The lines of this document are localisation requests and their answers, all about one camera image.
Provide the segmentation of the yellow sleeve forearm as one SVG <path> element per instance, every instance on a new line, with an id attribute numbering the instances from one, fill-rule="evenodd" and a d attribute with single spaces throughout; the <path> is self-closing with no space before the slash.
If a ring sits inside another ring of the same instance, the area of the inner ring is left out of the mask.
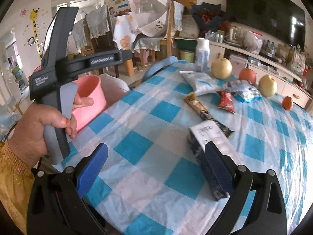
<path id="1" fill-rule="evenodd" d="M 11 140 L 1 148 L 1 203 L 23 234 L 27 233 L 27 212 L 34 183 L 32 167 Z"/>

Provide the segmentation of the person left hand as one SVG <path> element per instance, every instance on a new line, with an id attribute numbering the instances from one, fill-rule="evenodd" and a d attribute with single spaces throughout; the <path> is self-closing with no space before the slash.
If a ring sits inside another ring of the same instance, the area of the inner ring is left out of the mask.
<path id="1" fill-rule="evenodd" d="M 12 152 L 29 167 L 34 167 L 39 159 L 47 154 L 43 139 L 45 125 L 64 129 L 72 139 L 77 135 L 77 122 L 74 116 L 68 119 L 54 107 L 33 102 L 8 140 Z"/>

